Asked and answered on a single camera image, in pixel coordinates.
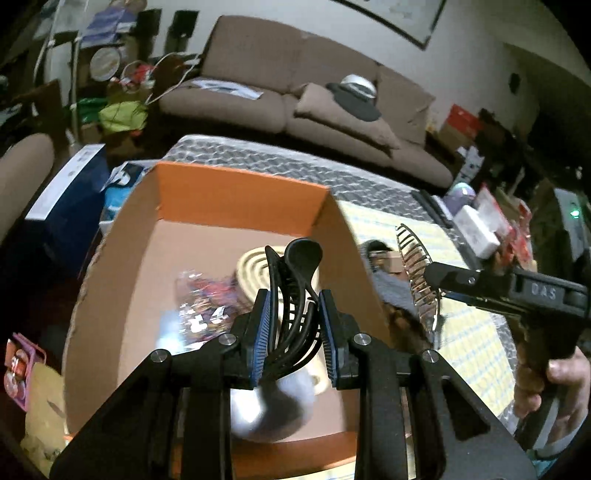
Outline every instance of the blue box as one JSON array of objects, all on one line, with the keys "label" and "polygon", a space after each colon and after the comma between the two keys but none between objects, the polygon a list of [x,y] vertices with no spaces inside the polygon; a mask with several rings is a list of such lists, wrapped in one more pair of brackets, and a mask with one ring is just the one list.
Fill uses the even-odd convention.
[{"label": "blue box", "polygon": [[86,145],[57,173],[27,213],[27,231],[50,258],[78,276],[98,231],[110,172],[104,145]]}]

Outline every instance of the finger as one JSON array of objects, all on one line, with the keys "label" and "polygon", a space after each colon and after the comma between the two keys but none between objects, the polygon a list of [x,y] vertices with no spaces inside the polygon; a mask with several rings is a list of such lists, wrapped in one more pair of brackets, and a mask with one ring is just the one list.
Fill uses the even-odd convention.
[{"label": "finger", "polygon": [[524,413],[524,416],[531,411],[538,410],[542,403],[542,397],[538,394],[522,390],[517,386],[515,387],[514,398],[515,408]]},{"label": "finger", "polygon": [[546,376],[558,385],[581,385],[589,382],[591,368],[583,354],[575,353],[567,360],[551,360],[548,362]]},{"label": "finger", "polygon": [[527,354],[525,353],[525,345],[523,343],[517,345],[517,361],[520,365],[527,364]]},{"label": "finger", "polygon": [[515,383],[522,389],[532,393],[541,393],[544,389],[544,378],[529,367],[520,365],[515,373]]}]

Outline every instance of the brown sofa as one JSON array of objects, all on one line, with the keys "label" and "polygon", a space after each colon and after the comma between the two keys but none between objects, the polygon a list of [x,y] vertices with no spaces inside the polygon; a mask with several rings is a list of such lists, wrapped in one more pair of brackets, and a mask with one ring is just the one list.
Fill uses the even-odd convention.
[{"label": "brown sofa", "polygon": [[[376,105],[402,147],[386,152],[311,119],[294,116],[294,95],[305,83],[340,82],[354,73],[374,82]],[[434,97],[419,85],[344,45],[289,25],[251,17],[220,17],[203,55],[202,77],[263,91],[258,100],[194,87],[190,81],[160,100],[164,115],[221,122],[281,134],[393,168],[447,188],[449,170],[423,149]]]}]

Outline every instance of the framed picture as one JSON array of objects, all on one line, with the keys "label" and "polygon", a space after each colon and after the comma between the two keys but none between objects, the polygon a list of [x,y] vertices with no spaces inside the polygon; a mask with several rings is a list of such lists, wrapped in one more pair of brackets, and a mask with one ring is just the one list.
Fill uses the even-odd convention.
[{"label": "framed picture", "polygon": [[334,0],[383,23],[422,49],[429,40],[446,0]]}]

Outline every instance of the human hand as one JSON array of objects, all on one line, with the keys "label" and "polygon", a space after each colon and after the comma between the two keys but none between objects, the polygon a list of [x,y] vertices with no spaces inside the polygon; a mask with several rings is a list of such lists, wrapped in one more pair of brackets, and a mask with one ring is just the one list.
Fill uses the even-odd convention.
[{"label": "human hand", "polygon": [[[528,413],[540,408],[542,403],[540,393],[544,390],[545,379],[528,367],[524,344],[517,346],[517,361],[513,411],[517,417],[523,419]],[[571,358],[551,360],[546,369],[546,377],[553,384],[568,387],[564,403],[548,436],[549,442],[555,442],[581,425],[587,416],[591,364],[577,347]]]}]

